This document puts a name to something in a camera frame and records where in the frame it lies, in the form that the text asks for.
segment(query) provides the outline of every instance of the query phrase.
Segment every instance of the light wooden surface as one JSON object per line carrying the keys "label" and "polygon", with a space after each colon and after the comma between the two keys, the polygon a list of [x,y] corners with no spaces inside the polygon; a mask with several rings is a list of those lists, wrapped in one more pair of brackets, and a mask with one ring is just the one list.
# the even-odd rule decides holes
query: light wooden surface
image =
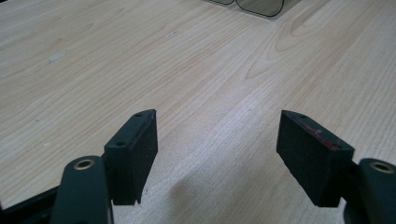
{"label": "light wooden surface", "polygon": [[281,109],[396,163],[396,1],[302,0],[277,20],[203,0],[0,4],[0,200],[63,168],[141,110],[159,153],[117,223],[343,223],[276,154]]}

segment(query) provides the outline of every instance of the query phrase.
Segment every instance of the black plastic part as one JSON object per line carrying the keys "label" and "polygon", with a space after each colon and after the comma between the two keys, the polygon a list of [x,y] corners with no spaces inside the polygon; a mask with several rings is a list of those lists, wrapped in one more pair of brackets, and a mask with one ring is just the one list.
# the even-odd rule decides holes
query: black plastic part
{"label": "black plastic part", "polygon": [[396,167],[388,162],[363,159],[361,195],[371,223],[396,223]]}
{"label": "black plastic part", "polygon": [[132,116],[105,145],[103,158],[115,205],[141,202],[157,152],[156,111],[153,109]]}
{"label": "black plastic part", "polygon": [[334,178],[345,171],[354,148],[311,118],[283,110],[276,152],[319,207],[337,207],[341,193]]}
{"label": "black plastic part", "polygon": [[52,224],[113,223],[106,170],[101,157],[87,156],[64,168],[52,210]]}
{"label": "black plastic part", "polygon": [[49,223],[58,187],[37,194],[1,212],[0,223]]}

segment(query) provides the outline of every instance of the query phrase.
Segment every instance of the red mark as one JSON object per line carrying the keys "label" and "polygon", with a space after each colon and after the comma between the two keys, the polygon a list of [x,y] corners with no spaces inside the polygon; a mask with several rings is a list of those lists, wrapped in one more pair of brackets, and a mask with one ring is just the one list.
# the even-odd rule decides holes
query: red mark
{"label": "red mark", "polygon": [[337,146],[336,144],[324,139],[320,134],[321,134],[321,130],[317,130],[314,128],[309,127],[306,124],[303,124],[304,127],[311,132],[324,146],[326,146],[329,150],[331,151],[337,151],[340,149],[339,146]]}

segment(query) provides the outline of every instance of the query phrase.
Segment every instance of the wooden table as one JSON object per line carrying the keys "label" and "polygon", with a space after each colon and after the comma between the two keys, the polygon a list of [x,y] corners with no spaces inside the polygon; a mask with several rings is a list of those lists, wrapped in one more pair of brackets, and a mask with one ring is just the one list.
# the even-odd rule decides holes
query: wooden table
{"label": "wooden table", "polygon": [[396,2],[302,0],[276,20],[203,0],[0,5],[0,200],[10,207],[158,111],[142,203],[116,223],[343,223],[276,154],[280,111],[396,163]]}

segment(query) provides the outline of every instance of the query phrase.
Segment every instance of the screw hole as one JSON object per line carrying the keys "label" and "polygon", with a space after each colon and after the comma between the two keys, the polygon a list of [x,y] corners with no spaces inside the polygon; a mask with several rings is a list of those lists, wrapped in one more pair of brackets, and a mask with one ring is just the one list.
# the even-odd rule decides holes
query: screw hole
{"label": "screw hole", "polygon": [[76,170],[86,170],[92,167],[94,164],[95,161],[93,160],[83,160],[83,161],[78,161],[74,167]]}
{"label": "screw hole", "polygon": [[126,143],[125,142],[118,142],[116,143],[117,147],[125,147]]}
{"label": "screw hole", "polygon": [[394,173],[394,170],[390,166],[386,165],[385,163],[374,161],[374,162],[370,163],[370,165],[372,168],[374,168],[375,170],[377,170],[379,172],[382,172],[385,174],[393,174]]}

